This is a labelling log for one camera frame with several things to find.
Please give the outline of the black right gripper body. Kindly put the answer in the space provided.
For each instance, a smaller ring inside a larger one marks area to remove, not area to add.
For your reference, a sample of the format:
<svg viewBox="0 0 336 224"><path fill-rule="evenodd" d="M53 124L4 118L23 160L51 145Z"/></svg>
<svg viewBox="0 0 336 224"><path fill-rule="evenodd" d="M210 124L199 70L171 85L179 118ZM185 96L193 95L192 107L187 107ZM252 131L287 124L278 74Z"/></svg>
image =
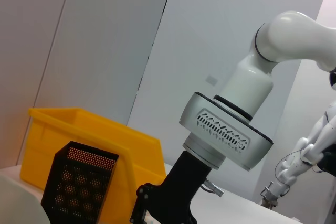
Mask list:
<svg viewBox="0 0 336 224"><path fill-rule="evenodd" d="M191 201L211 168L184 151L163 183L149 193L149 213L159 223L197 223Z"/></svg>

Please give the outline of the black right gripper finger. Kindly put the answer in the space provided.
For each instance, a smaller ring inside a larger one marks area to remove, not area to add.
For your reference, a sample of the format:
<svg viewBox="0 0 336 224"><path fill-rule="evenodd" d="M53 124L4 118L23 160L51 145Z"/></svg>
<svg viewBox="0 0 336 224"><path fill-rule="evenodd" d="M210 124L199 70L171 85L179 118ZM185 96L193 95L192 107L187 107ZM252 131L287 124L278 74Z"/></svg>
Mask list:
<svg viewBox="0 0 336 224"><path fill-rule="evenodd" d="M146 183L141 185L136 191L136 201L133 207L131 217L129 219L130 223L146 223L145 217L147 214L147 204L150 194L157 189L157 185Z"/></svg>

